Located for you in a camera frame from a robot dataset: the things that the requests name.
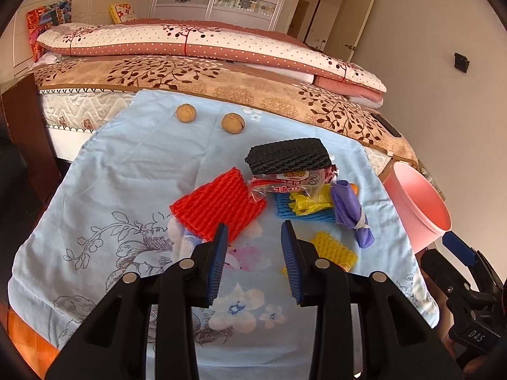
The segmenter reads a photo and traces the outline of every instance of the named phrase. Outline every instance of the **headboard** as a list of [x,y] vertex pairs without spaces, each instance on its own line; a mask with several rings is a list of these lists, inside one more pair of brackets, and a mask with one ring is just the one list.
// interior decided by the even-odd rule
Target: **headboard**
[[[12,61],[14,75],[23,73],[31,64],[32,53],[29,45],[25,14],[59,0],[24,0],[13,19]],[[138,0],[72,0],[72,22],[86,24],[112,24],[109,7],[113,4],[131,3],[136,7]]]

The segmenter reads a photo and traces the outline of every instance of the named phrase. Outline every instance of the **metal screw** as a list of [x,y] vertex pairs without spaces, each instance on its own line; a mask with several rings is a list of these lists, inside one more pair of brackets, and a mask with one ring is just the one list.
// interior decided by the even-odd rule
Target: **metal screw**
[[122,280],[124,283],[130,284],[135,282],[138,279],[138,275],[136,273],[126,273],[123,274]]
[[184,258],[182,261],[179,262],[179,266],[183,270],[187,270],[187,269],[191,269],[193,266],[195,266],[195,262],[191,258]]
[[387,276],[382,271],[375,271],[372,277],[377,283],[384,283],[387,280]]
[[315,260],[315,267],[318,269],[327,269],[331,263],[329,263],[329,260],[326,260],[325,258],[318,258]]

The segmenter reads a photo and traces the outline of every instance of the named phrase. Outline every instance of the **pink bucket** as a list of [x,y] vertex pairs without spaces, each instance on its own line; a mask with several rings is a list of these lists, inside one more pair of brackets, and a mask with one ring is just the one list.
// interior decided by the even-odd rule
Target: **pink bucket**
[[395,162],[384,187],[417,253],[451,229],[447,207],[433,186],[417,170]]

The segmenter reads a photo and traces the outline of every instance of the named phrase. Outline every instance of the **purple cloth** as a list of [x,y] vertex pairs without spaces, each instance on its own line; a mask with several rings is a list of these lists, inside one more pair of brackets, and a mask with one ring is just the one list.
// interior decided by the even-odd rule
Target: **purple cloth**
[[[362,207],[357,196],[354,194],[350,183],[346,180],[338,180],[331,184],[331,198],[335,205],[336,223],[344,224],[349,230],[357,228],[360,224]],[[368,219],[365,217],[363,227],[357,228],[356,239],[357,244],[365,249],[373,244],[375,238],[368,225]]]

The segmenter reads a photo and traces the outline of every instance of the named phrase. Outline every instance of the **colorful pillow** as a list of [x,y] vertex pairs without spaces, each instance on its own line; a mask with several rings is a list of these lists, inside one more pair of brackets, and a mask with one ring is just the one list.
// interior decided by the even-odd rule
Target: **colorful pillow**
[[116,4],[109,7],[109,14],[115,24],[122,22],[137,20],[131,4]]
[[37,44],[37,38],[52,26],[71,21],[72,0],[61,0],[54,4],[43,5],[26,13],[29,41],[34,61],[38,61],[45,49]]
[[115,24],[53,27],[37,40],[67,55],[172,54],[280,67],[386,92],[379,78],[356,64],[255,34],[190,24]]

